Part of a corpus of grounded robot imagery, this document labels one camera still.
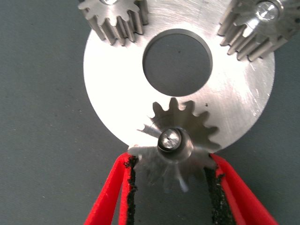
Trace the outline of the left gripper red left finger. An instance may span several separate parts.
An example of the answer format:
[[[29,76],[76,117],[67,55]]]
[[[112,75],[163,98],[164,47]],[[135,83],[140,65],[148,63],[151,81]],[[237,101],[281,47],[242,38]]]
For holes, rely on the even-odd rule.
[[[86,225],[110,225],[118,200],[120,200],[118,224],[134,224],[134,197],[137,191],[134,171],[136,163],[137,158],[128,153],[123,153],[116,159],[97,200],[84,222]]]

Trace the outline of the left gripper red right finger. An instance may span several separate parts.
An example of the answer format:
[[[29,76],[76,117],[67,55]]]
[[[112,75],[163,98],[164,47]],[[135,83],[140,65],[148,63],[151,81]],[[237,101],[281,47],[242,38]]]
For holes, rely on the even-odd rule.
[[[210,154],[215,169],[205,168],[214,225],[277,225],[278,222],[254,195],[234,168]]]

